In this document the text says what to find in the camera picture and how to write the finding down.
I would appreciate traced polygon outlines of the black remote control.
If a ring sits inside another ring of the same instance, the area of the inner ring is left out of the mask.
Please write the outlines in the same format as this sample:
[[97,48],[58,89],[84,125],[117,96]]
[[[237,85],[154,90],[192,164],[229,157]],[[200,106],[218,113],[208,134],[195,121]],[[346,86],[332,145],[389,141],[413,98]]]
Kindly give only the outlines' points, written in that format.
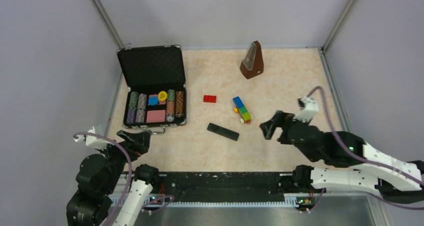
[[207,131],[210,131],[212,133],[215,133],[217,135],[220,135],[222,137],[228,138],[228,139],[233,140],[233,141],[238,141],[239,136],[240,136],[240,134],[235,132],[235,131],[232,131],[232,130],[229,130],[227,128],[218,126],[218,125],[213,124],[213,123],[209,123],[209,125],[207,126]]

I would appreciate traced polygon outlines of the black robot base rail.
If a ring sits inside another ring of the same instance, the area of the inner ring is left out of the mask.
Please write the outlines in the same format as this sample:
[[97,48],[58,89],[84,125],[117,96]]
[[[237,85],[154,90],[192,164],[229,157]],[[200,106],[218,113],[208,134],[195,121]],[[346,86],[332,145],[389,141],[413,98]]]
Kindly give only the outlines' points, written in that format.
[[288,207],[309,212],[326,189],[296,182],[291,172],[160,172],[141,210],[163,207]]

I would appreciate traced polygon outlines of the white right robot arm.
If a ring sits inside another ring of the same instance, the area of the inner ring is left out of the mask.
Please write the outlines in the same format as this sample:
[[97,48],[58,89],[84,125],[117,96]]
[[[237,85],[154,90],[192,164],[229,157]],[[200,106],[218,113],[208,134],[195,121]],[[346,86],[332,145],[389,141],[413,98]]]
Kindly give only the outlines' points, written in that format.
[[280,144],[293,145],[309,161],[322,160],[335,170],[298,165],[292,176],[296,190],[340,189],[362,191],[388,203],[401,206],[421,202],[424,199],[421,160],[403,162],[384,154],[361,137],[350,132],[336,134],[347,147],[344,150],[334,132],[323,132],[310,125],[310,120],[298,120],[292,113],[276,111],[274,116],[260,124],[266,140],[270,140],[277,128],[282,133]]

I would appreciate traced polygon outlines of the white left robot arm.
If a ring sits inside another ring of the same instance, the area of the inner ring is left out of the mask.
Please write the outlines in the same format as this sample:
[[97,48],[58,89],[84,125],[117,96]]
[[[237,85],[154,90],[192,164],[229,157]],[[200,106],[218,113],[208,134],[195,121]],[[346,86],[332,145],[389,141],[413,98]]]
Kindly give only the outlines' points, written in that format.
[[99,153],[87,156],[80,164],[75,178],[78,189],[66,206],[68,225],[100,225],[107,221],[112,205],[109,195],[114,192],[125,165],[129,166],[128,175],[133,180],[126,183],[125,190],[134,188],[140,180],[147,192],[155,192],[160,187],[157,168],[143,164],[132,169],[132,162],[149,151],[152,132],[120,130],[117,136],[123,140],[116,142],[93,131],[73,135],[76,142],[83,141]]

